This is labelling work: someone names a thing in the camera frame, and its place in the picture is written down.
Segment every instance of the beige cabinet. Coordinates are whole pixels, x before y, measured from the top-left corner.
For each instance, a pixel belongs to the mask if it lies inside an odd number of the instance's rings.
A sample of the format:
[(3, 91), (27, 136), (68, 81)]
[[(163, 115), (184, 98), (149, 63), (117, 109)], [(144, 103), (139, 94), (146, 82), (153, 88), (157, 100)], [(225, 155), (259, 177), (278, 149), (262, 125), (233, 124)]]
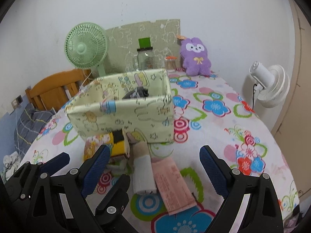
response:
[(304, 200), (311, 195), (311, 26), (296, 4), (295, 10), (293, 16), (296, 12), (299, 23), (295, 27), (298, 77), (292, 100), (274, 137), (293, 174), (299, 197)]

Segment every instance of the cable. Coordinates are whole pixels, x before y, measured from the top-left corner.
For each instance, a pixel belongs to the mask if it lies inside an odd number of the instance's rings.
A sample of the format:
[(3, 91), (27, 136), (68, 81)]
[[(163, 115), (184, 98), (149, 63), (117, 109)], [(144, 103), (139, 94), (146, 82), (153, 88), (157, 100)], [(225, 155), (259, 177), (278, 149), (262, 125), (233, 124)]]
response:
[(86, 82), (86, 80), (91, 76), (92, 72), (90, 72), (89, 76), (85, 78), (85, 80), (82, 82), (80, 88), (79, 88), (79, 92), (81, 91), (81, 87), (84, 87), (83, 84)]
[(16, 117), (16, 136), (17, 136), (18, 154), (20, 155), (20, 159), (21, 159), (21, 151), (19, 149), (19, 137), (18, 137), (18, 128), (17, 128), (17, 107), (16, 106), (15, 106), (15, 117)]
[(252, 107), (252, 109), (254, 109), (254, 101), (255, 101), (255, 86), (257, 86), (257, 84), (254, 84), (254, 86), (253, 86), (253, 107)]
[[(82, 71), (83, 71), (83, 74), (84, 74), (84, 76), (86, 77), (86, 74), (85, 74), (85, 72), (84, 72), (84, 70), (82, 69)], [(90, 80), (94, 80), (94, 79), (92, 79), (92, 78), (89, 78)]]

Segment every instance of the purple plush toy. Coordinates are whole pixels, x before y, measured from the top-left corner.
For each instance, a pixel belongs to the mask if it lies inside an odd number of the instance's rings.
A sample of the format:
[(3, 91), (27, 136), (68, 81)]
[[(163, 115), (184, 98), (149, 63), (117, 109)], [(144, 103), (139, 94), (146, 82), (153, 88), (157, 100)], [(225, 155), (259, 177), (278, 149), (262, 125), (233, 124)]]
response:
[(199, 38), (183, 40), (180, 55), (183, 57), (183, 68), (186, 69), (188, 76), (211, 75), (211, 62), (207, 58), (207, 49)]

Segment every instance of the black lid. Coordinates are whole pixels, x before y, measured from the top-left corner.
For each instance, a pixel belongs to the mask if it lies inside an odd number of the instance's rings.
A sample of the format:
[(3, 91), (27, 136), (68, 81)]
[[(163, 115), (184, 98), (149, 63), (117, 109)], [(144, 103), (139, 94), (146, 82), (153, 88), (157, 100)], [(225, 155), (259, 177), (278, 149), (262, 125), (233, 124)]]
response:
[(147, 51), (147, 50), (153, 50), (153, 47), (144, 47), (144, 48), (137, 48), (137, 51)]

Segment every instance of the blue gripper pad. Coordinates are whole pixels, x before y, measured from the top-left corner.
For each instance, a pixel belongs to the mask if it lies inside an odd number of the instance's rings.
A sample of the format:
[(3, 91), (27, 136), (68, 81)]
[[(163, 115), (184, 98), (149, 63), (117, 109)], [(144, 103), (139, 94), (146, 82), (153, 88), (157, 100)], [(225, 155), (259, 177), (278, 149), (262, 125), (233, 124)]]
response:
[(106, 165), (110, 159), (110, 149), (108, 146), (104, 145), (104, 149), (94, 161), (93, 165), (90, 167), (83, 179), (83, 186), (81, 190), (81, 195), (85, 199), (89, 194), (94, 192), (94, 189), (98, 183), (98, 180), (102, 173), (104, 172)]
[(200, 149), (200, 161), (216, 193), (226, 199), (229, 195), (229, 191), (227, 189), (227, 179), (204, 146)]
[(48, 162), (40, 166), (39, 176), (41, 173), (48, 173), (52, 176), (57, 171), (61, 170), (63, 167), (69, 164), (70, 156), (69, 154), (62, 152), (56, 157), (50, 159)]

